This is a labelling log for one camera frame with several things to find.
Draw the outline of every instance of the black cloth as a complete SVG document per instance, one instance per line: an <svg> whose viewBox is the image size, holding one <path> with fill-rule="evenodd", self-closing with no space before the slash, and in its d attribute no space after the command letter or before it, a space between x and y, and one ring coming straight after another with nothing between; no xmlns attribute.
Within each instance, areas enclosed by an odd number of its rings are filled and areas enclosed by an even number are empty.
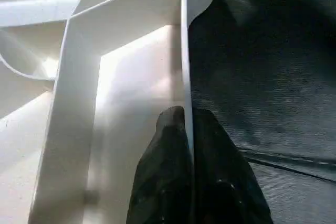
<svg viewBox="0 0 336 224"><path fill-rule="evenodd" d="M189 27L193 107L249 160L274 223L336 223L336 0L232 1Z"/></svg>
<svg viewBox="0 0 336 224"><path fill-rule="evenodd" d="M159 116L136 169L126 223L272 224L253 170L225 130L210 111L194 110L194 119L193 172L183 108Z"/></svg>

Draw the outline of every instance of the white plastic tray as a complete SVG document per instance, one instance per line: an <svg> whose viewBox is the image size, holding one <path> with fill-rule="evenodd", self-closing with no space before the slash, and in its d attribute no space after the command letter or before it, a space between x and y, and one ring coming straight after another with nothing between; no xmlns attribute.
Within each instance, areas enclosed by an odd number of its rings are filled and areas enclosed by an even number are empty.
<svg viewBox="0 0 336 224"><path fill-rule="evenodd" d="M29 223L125 223L156 119L184 104L181 1L100 1L67 23Z"/></svg>
<svg viewBox="0 0 336 224"><path fill-rule="evenodd" d="M0 118L52 89L66 19L99 1L0 0Z"/></svg>

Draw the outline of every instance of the stitching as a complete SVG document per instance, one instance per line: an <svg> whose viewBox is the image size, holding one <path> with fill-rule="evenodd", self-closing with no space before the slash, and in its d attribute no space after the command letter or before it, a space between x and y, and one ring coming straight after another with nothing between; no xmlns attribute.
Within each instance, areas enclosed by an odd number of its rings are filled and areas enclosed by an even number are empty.
<svg viewBox="0 0 336 224"><path fill-rule="evenodd" d="M265 155L265 156L269 156L269 157L281 157L281 158L286 158L289 160L293 160L293 161L302 161L302 162L309 162L309 163L314 163L314 164L319 164L319 165L332 165L332 166L336 166L335 163L331 163L331 162L325 162L325 161L314 161L313 159L307 158L307 157L290 157L290 156L286 156L286 155L282 155L282 154L269 154L266 152L256 152L256 151L252 151L252 150L239 150L241 152L245 152L245 153L252 153L252 154L261 154L261 155Z"/></svg>

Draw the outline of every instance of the white plastic part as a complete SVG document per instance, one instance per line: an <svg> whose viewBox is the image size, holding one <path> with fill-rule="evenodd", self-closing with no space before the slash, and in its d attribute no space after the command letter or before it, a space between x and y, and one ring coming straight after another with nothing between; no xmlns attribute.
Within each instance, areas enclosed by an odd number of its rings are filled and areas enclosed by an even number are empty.
<svg viewBox="0 0 336 224"><path fill-rule="evenodd" d="M0 118L53 87L66 19L79 0L0 0ZM80 0L79 9L104 0Z"/></svg>
<svg viewBox="0 0 336 224"><path fill-rule="evenodd" d="M29 223L125 223L156 119L184 104L180 4L107 0L69 19Z"/></svg>
<svg viewBox="0 0 336 224"><path fill-rule="evenodd" d="M0 223L27 223L52 97L45 92L0 119Z"/></svg>
<svg viewBox="0 0 336 224"><path fill-rule="evenodd" d="M185 96L185 127L193 155L194 136L193 136L193 113L191 102L190 86L190 63L188 47L188 28L191 22L209 7L212 0L181 0L181 45L182 45L182 69Z"/></svg>

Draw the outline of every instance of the dark gray fabric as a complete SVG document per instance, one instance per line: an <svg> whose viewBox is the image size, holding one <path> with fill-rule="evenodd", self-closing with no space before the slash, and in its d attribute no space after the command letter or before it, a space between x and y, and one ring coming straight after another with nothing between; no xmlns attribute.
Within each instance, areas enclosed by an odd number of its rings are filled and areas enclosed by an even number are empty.
<svg viewBox="0 0 336 224"><path fill-rule="evenodd" d="M336 0L248 1L242 23L228 0L192 22L193 106L254 163L275 223L336 223Z"/></svg>

